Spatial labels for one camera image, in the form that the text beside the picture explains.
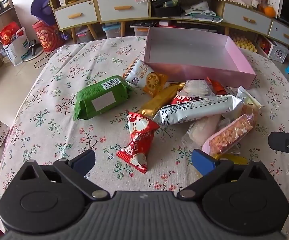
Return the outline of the yellow egg tray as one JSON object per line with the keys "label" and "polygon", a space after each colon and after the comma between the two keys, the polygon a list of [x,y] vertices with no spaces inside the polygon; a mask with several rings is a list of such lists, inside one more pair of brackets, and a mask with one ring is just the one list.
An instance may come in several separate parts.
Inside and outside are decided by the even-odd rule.
{"label": "yellow egg tray", "polygon": [[230,35],[233,42],[238,46],[239,48],[257,53],[257,49],[253,42],[251,40],[247,39],[245,36],[238,35],[238,34],[231,34]]}

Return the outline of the red candy bag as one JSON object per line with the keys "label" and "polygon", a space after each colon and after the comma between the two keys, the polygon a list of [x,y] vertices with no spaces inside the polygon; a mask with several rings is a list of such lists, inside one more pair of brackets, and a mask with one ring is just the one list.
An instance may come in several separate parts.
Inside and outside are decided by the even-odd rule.
{"label": "red candy bag", "polygon": [[147,172],[147,154],[151,148],[154,134],[160,126],[140,113],[127,115],[130,142],[117,151],[117,156],[141,173]]}

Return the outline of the pink nougat pack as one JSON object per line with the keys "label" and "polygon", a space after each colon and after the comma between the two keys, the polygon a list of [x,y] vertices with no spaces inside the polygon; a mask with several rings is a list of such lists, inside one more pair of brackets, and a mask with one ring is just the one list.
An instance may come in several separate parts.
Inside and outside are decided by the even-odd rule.
{"label": "pink nougat pack", "polygon": [[209,137],[202,151],[212,157],[227,152],[254,128],[258,115],[256,107],[243,106],[241,115]]}

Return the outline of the clear white cake packet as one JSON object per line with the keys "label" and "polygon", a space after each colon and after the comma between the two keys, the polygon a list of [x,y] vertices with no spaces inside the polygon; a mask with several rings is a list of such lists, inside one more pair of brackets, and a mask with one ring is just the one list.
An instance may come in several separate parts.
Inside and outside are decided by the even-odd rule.
{"label": "clear white cake packet", "polygon": [[205,80],[187,80],[182,91],[185,96],[209,98],[215,96]]}

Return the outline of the clear rice cracker pack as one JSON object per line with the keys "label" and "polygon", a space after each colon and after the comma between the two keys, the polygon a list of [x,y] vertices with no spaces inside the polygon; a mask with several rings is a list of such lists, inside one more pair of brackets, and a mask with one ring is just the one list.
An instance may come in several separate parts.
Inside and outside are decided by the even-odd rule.
{"label": "clear rice cracker pack", "polygon": [[204,143],[216,132],[220,119],[221,115],[218,114],[203,117],[192,123],[181,138],[183,146],[189,151],[201,150]]}

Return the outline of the green snack pack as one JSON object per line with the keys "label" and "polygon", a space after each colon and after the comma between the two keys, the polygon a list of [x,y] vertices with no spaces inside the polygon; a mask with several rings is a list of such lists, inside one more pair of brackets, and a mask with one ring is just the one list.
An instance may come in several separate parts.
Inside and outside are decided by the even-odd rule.
{"label": "green snack pack", "polygon": [[76,94],[73,119],[88,120],[126,102],[133,88],[114,75],[87,86]]}

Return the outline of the wooden tv cabinet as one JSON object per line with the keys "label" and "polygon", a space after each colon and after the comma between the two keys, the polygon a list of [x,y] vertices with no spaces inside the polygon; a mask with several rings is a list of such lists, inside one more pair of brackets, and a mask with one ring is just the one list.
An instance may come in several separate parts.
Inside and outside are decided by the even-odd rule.
{"label": "wooden tv cabinet", "polygon": [[94,23],[169,18],[178,22],[216,24],[240,29],[289,46],[289,24],[280,11],[261,2],[255,9],[242,0],[49,0],[60,30]]}

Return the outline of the silver oreo pack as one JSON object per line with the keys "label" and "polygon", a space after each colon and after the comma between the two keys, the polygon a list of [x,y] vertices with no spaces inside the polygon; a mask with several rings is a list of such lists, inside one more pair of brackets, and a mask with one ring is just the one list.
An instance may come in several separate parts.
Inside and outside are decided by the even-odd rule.
{"label": "silver oreo pack", "polygon": [[153,117],[159,125],[168,126],[196,121],[204,117],[229,113],[235,110],[242,99],[233,95],[214,96],[162,107]]}

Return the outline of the gold snack bar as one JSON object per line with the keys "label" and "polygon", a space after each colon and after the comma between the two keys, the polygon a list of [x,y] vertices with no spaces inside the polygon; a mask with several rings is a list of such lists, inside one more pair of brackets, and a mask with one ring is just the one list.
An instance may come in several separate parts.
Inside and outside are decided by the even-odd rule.
{"label": "gold snack bar", "polygon": [[177,92],[182,90],[185,83],[172,83],[159,91],[156,96],[146,102],[138,111],[138,113],[153,118],[155,114],[177,95]]}

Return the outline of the lotus root chip packet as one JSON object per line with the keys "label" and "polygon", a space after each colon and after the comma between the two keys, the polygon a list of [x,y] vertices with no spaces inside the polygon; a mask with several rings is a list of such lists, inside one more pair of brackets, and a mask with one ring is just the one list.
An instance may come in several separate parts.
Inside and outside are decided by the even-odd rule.
{"label": "lotus root chip packet", "polygon": [[163,89],[168,80],[167,75],[154,71],[139,58],[132,62],[129,70],[123,77],[125,81],[141,88],[151,97],[155,97]]}

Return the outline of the white shopping bag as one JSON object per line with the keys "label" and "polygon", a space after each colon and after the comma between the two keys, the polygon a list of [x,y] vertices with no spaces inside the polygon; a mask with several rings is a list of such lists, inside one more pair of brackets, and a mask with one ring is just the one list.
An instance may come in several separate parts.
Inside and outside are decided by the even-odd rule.
{"label": "white shopping bag", "polygon": [[0,42],[6,55],[14,66],[23,63],[29,56],[29,39],[26,29],[11,22],[0,31]]}

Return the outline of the yellow snack packet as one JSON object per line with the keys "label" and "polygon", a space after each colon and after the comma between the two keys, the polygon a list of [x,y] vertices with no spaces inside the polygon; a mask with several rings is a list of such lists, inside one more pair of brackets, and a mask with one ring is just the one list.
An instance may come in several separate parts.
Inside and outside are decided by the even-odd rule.
{"label": "yellow snack packet", "polygon": [[230,160],[237,165],[247,165],[248,160],[245,157],[236,156],[233,154],[216,154],[213,156],[216,160]]}

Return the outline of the pale green biscuit packet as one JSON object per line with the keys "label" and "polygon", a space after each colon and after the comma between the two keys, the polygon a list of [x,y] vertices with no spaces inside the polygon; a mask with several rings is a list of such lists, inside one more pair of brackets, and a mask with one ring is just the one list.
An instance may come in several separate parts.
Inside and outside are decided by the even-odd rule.
{"label": "pale green biscuit packet", "polygon": [[238,88],[236,96],[251,107],[262,108],[262,105],[243,86]]}

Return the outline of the pink cardboard box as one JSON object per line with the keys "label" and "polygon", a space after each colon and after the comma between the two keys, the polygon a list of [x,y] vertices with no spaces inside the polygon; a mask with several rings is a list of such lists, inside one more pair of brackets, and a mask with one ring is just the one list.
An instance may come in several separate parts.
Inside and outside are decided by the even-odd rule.
{"label": "pink cardboard box", "polygon": [[256,77],[229,36],[202,30],[150,27],[144,62],[169,81],[210,79],[248,89]]}

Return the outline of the orange white snack packet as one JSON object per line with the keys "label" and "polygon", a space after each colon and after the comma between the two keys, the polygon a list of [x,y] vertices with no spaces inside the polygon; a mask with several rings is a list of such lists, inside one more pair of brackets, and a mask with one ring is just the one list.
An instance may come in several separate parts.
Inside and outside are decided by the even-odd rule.
{"label": "orange white snack packet", "polygon": [[207,77],[207,80],[216,95],[227,95],[225,88],[218,81],[212,80],[209,77]]}

